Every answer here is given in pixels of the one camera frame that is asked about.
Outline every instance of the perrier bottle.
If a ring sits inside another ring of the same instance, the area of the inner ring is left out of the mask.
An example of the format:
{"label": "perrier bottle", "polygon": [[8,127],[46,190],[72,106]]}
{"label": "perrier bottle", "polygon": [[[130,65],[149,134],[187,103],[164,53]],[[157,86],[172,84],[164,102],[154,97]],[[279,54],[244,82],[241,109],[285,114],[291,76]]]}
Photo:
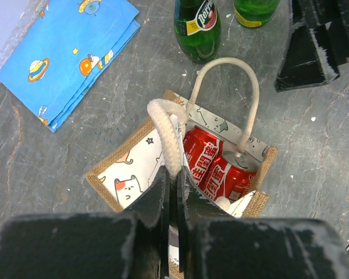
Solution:
{"label": "perrier bottle", "polygon": [[206,63],[215,57],[221,23],[212,0],[176,0],[174,30],[180,48],[191,61]]}
{"label": "perrier bottle", "polygon": [[234,0],[234,11],[240,24],[255,28],[272,17],[279,0]]}

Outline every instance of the rope handle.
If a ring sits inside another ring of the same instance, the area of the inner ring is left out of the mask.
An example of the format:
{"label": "rope handle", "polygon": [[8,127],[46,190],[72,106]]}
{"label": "rope handle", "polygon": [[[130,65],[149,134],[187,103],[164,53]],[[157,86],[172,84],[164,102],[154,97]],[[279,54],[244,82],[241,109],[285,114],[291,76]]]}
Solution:
{"label": "rope handle", "polygon": [[245,63],[245,61],[242,61],[240,59],[233,58],[233,57],[224,57],[224,58],[215,59],[215,60],[207,63],[198,73],[198,77],[195,81],[193,92],[191,93],[190,99],[188,100],[188,102],[186,104],[186,113],[187,113],[187,116],[189,116],[191,110],[193,109],[193,107],[195,105],[195,102],[197,100],[198,93],[200,90],[200,86],[202,84],[202,81],[203,81],[205,74],[212,67],[214,67],[216,65],[220,65],[220,64],[234,64],[236,66],[239,66],[247,73],[247,75],[250,78],[251,83],[252,83],[252,106],[250,109],[250,113],[248,115],[247,124],[246,124],[245,129],[243,131],[243,134],[242,134],[242,136],[239,139],[239,142],[237,144],[237,149],[241,153],[243,153],[245,150],[245,145],[246,145],[246,143],[247,143],[247,141],[250,138],[251,133],[252,133],[252,128],[254,126],[257,107],[258,107],[258,101],[259,101],[259,96],[260,96],[259,84],[258,84],[256,74],[253,71],[253,69],[247,63]]}
{"label": "rope handle", "polygon": [[240,138],[239,143],[237,145],[238,150],[240,152],[244,152],[245,144],[251,136],[251,131],[254,125],[256,111],[258,107],[258,80],[253,69],[244,61],[230,57],[219,58],[209,62],[200,70],[197,80],[195,81],[195,86],[191,94],[190,100],[186,104],[186,109],[184,109],[178,103],[174,103],[172,101],[164,99],[154,99],[147,105],[147,112],[150,115],[161,139],[163,158],[166,168],[168,169],[171,182],[176,181],[177,174],[181,170],[181,152],[179,143],[177,141],[175,128],[172,122],[170,121],[168,113],[172,113],[177,116],[178,121],[181,125],[181,136],[183,139],[185,137],[185,124],[187,123],[188,116],[195,105],[195,101],[197,100],[199,89],[205,74],[208,72],[210,68],[225,63],[234,64],[241,67],[248,74],[252,82],[252,106],[250,114],[248,116],[246,128],[243,131],[242,137]]}
{"label": "rope handle", "polygon": [[164,99],[154,99],[147,105],[147,112],[155,124],[156,130],[161,139],[163,158],[169,172],[171,181],[174,183],[177,174],[181,170],[181,152],[177,141],[175,128],[170,121],[169,114],[177,116],[181,125],[182,139],[185,137],[185,125],[187,114],[185,109],[178,103]]}

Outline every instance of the blue cloth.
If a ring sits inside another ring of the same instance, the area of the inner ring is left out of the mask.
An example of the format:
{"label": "blue cloth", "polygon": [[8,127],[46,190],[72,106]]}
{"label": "blue cloth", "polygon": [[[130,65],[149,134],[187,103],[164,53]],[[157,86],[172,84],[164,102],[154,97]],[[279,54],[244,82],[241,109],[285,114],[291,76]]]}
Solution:
{"label": "blue cloth", "polygon": [[0,81],[55,132],[140,25],[125,0],[51,0]]}

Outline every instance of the red soda can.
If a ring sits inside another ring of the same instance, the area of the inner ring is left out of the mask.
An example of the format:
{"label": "red soda can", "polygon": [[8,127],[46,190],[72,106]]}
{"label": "red soda can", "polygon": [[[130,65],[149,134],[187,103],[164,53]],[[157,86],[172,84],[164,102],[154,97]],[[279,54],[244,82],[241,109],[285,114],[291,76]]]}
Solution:
{"label": "red soda can", "polygon": [[222,151],[223,142],[210,131],[194,126],[184,139],[184,150],[195,184],[201,187],[213,160]]}
{"label": "red soda can", "polygon": [[245,155],[224,151],[213,162],[201,189],[213,201],[225,196],[234,202],[248,193],[257,169],[257,165]]}

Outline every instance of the marble floor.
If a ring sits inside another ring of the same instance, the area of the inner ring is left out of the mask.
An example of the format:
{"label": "marble floor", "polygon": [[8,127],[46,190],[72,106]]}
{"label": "marble floor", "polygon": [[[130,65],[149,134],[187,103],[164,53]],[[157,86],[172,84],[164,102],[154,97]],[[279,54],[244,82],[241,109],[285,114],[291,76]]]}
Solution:
{"label": "marble floor", "polygon": [[[176,42],[173,1],[131,2],[140,10],[140,31],[57,133],[0,86],[0,226],[25,213],[109,211],[86,172],[140,125],[149,100],[167,88],[190,96],[201,66],[187,60]],[[287,3],[281,1],[272,21],[258,30],[236,22],[232,1],[218,1],[218,9],[218,57],[241,58],[256,71],[261,98],[252,133],[279,149],[262,185],[270,195],[262,216],[322,219],[348,241],[349,66],[330,85],[277,93]],[[207,75],[198,104],[243,127],[250,94],[241,70],[217,67]]]}

